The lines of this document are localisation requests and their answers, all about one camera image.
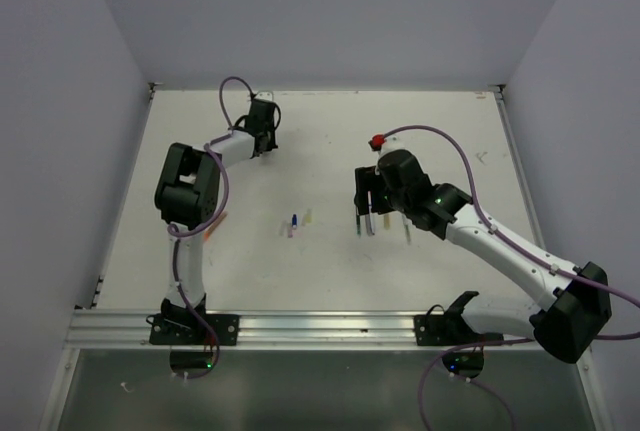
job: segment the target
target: gray wall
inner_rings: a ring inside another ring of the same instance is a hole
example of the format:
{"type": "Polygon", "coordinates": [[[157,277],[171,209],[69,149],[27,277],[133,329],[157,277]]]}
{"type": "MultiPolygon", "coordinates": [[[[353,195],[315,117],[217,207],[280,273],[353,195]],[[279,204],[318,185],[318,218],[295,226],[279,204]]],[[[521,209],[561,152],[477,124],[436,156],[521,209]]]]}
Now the gray wall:
{"type": "Polygon", "coordinates": [[[146,117],[104,0],[0,0],[0,420],[35,429],[146,117]]]}
{"type": "MultiPolygon", "coordinates": [[[[640,296],[640,0],[557,0],[507,86],[548,246],[640,296]]],[[[611,332],[637,331],[614,302],[611,332]]],[[[598,343],[617,429],[638,429],[640,342],[598,343]]]]}
{"type": "Polygon", "coordinates": [[[554,0],[107,0],[145,75],[280,87],[504,83],[554,0]]]}

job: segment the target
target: red cap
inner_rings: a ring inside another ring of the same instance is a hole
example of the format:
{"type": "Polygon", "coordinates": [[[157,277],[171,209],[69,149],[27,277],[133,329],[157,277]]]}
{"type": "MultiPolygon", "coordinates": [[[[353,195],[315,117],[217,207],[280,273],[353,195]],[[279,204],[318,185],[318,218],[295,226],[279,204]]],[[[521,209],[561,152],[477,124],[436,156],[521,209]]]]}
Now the red cap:
{"type": "Polygon", "coordinates": [[[384,135],[376,134],[373,138],[371,138],[369,144],[371,145],[371,149],[373,149],[374,151],[380,151],[385,141],[386,139],[384,135]]]}

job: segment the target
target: robotic arm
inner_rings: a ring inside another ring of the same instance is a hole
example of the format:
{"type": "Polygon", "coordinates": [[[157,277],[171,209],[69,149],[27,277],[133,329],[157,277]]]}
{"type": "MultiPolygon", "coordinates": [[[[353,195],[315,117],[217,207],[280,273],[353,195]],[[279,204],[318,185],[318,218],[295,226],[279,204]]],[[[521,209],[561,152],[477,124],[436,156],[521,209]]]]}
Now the robotic arm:
{"type": "MultiPolygon", "coordinates": [[[[204,320],[216,319],[206,314],[206,294],[202,282],[204,233],[186,235],[198,227],[206,227],[218,205],[220,169],[210,153],[219,156],[225,169],[228,169],[234,164],[276,149],[275,132],[279,125],[279,119],[278,122],[275,120],[276,111],[279,112],[276,103],[253,97],[249,114],[239,120],[244,121],[244,126],[240,127],[236,123],[230,134],[214,139],[209,144],[208,152],[180,143],[169,147],[154,202],[162,219],[175,226],[178,234],[183,236],[169,238],[169,290],[160,306],[160,313],[153,317],[149,339],[151,344],[189,345],[204,342],[204,329],[185,303],[185,299],[188,300],[204,320]],[[184,298],[178,290],[174,268],[180,270],[184,298]]],[[[219,325],[209,324],[222,329],[225,326],[222,326],[221,318],[222,324],[226,324],[228,319],[232,323],[234,319],[230,315],[218,315],[219,325]]],[[[221,344],[231,344],[224,342],[224,332],[219,332],[218,335],[221,344]]]]}
{"type": "Polygon", "coordinates": [[[514,304],[500,297],[467,291],[442,314],[416,323],[419,345],[455,345],[501,339],[502,334],[535,339],[556,358],[575,363],[611,317],[609,295],[562,277],[554,269],[569,269],[607,284],[597,265],[584,268],[553,256],[508,230],[494,218],[487,227],[472,198],[448,183],[433,184],[416,157],[395,137],[376,136],[369,143],[379,153],[377,166],[358,168],[355,204],[358,215],[399,211],[423,231],[477,255],[515,282],[531,303],[514,304]],[[500,231],[528,253],[553,263],[547,270],[504,244],[500,231]]]}

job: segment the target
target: gray floor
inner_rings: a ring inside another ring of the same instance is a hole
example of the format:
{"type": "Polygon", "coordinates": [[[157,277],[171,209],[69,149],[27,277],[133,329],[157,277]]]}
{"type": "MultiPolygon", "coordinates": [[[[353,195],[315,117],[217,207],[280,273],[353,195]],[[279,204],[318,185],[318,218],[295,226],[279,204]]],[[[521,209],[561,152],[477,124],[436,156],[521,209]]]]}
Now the gray floor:
{"type": "MultiPolygon", "coordinates": [[[[433,356],[227,351],[185,386],[170,377],[166,351],[83,351],[60,429],[420,430],[417,383],[433,356]]],[[[537,351],[489,351],[480,379],[512,406],[520,431],[594,429],[575,366],[537,351]]],[[[509,429],[495,398],[441,366],[425,403],[436,430],[509,429]]]]}

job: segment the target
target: white work surface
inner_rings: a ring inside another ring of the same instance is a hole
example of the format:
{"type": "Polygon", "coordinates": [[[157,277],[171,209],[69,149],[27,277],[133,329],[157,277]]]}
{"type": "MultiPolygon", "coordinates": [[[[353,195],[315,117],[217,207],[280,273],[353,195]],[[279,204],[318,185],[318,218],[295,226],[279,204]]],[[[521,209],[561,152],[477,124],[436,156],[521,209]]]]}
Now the white work surface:
{"type": "MultiPolygon", "coordinates": [[[[225,93],[235,121],[245,92],[225,93]]],[[[216,310],[419,310],[449,305],[467,290],[527,299],[467,251],[411,229],[397,213],[391,229],[356,235],[354,169],[376,162],[368,140],[408,124],[429,124],[457,139],[475,172],[480,201],[503,224],[533,239],[499,111],[491,93],[275,92],[282,108],[279,149],[229,169],[228,216],[205,243],[204,285],[216,310]],[[282,222],[307,209],[312,223],[293,238],[282,222]]],[[[201,149],[225,132],[216,91],[156,93],[98,307],[157,309],[169,280],[166,224],[153,204],[171,143],[201,149]]],[[[468,191],[459,156],[424,131],[400,138],[433,182],[468,191]]]]}

